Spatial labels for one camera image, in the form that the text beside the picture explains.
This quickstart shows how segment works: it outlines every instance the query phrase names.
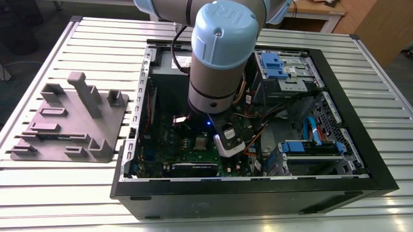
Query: wooden cabinet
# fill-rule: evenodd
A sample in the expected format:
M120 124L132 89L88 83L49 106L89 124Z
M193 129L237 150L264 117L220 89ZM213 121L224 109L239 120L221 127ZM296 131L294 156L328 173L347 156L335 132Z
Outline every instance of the wooden cabinet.
M347 15L332 33L356 34L384 67L413 40L413 0L340 0Z

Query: blue cable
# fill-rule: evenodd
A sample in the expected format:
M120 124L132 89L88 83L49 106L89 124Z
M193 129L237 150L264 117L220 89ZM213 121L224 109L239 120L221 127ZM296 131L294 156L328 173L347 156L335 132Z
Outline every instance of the blue cable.
M318 137L318 131L316 131L316 123L315 123L315 119L312 117L306 117L303 120L303 124L302 124L302 133L303 133L303 139L307 140L308 139L308 122L311 124L311 134L312 134L312 138L315 141L316 146L320 145L320 140Z

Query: slotted aluminum surface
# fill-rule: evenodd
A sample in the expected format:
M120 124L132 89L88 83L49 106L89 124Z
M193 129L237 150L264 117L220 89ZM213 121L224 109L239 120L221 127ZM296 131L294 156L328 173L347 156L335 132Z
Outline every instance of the slotted aluminum surface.
M0 134L0 230L411 231L411 109L363 45L347 35L263 30L257 44L323 51L399 186L383 197L358 201L326 215L137 221L109 199L117 155L110 163L10 160L5 151L17 143L14 136L26 128L34 114L30 110L41 103L44 83L72 89L65 78L70 71L80 71L98 91L116 88L135 99L145 41L173 36L169 23L100 18L69 23ZM181 40L189 40L189 31ZM116 151L126 135L124 126Z

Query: ur logo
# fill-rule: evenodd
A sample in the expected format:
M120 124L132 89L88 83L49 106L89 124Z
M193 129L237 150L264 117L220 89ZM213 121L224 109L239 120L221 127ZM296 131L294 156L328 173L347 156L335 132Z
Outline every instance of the ur logo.
M243 12L228 9L220 4L216 5L213 8L215 9L212 9L209 11L211 15L215 15L215 16L220 17L221 19L228 19L228 21L231 21L232 24L235 24L235 25L240 23L241 18L244 16Z

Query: ur robot arm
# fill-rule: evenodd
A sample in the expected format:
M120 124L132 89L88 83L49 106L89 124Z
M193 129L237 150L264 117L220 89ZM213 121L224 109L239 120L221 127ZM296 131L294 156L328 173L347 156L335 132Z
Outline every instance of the ur robot arm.
M139 10L193 27L188 103L208 114L219 154L244 149L236 128L221 115L231 107L247 59L265 23L280 23L292 0L133 0Z

